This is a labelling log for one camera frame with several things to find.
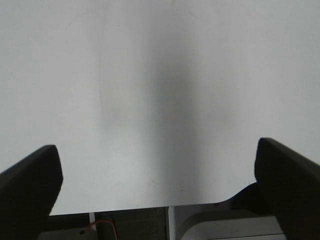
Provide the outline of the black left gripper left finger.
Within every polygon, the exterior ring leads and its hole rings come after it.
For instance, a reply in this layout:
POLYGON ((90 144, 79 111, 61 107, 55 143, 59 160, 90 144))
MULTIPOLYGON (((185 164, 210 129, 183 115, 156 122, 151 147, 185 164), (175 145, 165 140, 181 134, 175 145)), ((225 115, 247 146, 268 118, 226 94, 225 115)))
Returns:
POLYGON ((0 238, 36 240, 63 183, 59 153, 45 145, 0 174, 0 238))

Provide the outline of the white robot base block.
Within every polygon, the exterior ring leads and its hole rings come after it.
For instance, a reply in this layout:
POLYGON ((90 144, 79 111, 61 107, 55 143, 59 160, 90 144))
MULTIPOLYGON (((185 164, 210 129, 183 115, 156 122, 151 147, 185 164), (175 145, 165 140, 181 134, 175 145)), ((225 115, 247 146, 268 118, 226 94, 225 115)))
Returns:
POLYGON ((175 206, 176 240, 285 240, 273 215, 233 210, 228 202, 175 206))

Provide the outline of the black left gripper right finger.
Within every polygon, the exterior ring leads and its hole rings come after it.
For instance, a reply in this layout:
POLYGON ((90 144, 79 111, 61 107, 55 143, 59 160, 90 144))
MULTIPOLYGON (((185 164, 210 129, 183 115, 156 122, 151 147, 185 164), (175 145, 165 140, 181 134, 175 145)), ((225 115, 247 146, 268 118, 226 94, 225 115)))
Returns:
POLYGON ((272 138, 261 138, 254 176, 288 240, 320 238, 318 164, 272 138))

